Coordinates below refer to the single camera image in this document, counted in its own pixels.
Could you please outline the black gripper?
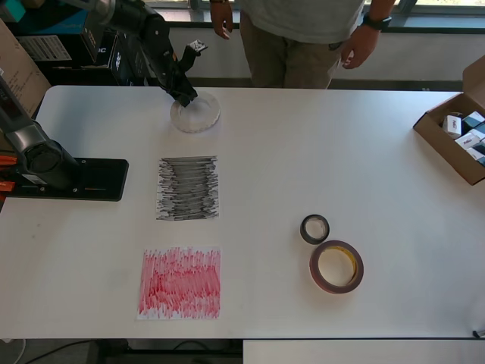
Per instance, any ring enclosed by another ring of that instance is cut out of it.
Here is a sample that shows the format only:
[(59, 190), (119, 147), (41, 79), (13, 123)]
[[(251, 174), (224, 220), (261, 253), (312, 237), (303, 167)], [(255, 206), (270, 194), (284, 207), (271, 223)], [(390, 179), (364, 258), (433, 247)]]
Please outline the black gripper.
[(162, 71), (161, 88), (183, 107), (188, 106), (198, 96), (178, 63), (169, 65)]

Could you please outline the person's right hand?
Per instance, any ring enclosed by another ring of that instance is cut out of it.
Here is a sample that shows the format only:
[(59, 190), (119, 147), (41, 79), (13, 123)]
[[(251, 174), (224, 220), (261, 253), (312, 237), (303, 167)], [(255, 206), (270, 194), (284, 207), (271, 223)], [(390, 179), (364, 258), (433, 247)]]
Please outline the person's right hand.
[(233, 12), (228, 1), (210, 1), (211, 22), (214, 32), (228, 40), (233, 31)]

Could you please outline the person's left hand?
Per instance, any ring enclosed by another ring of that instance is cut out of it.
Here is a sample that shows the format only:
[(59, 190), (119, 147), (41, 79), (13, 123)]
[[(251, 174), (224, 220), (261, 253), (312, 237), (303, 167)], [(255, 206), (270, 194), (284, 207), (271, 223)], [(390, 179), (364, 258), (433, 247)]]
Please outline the person's left hand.
[(379, 30), (367, 25), (357, 27), (343, 47), (343, 67), (347, 70), (360, 67), (375, 50), (379, 36)]

